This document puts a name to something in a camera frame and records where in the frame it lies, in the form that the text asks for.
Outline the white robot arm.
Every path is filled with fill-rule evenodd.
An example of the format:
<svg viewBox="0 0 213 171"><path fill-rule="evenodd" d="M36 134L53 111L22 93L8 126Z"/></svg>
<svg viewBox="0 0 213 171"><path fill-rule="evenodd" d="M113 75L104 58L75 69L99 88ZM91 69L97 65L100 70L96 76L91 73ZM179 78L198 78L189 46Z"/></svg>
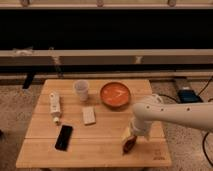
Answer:
<svg viewBox="0 0 213 171"><path fill-rule="evenodd" d="M125 153L134 147L138 136L149 137L153 121L213 132L213 102L165 104L158 94L151 94L134 103L132 111L122 139Z"/></svg>

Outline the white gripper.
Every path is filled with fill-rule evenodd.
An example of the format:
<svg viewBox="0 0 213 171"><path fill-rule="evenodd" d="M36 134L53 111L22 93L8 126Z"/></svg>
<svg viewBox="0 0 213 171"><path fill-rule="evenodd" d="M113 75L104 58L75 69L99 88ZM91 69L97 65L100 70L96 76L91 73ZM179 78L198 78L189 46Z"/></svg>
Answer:
<svg viewBox="0 0 213 171"><path fill-rule="evenodd" d="M134 146L136 144L138 136L143 136L146 139L149 138L150 129L151 129L150 121L143 121L137 118L132 118L130 122L130 128L127 127L122 134L122 143L126 143L133 134L135 135L133 137L133 146Z"/></svg>

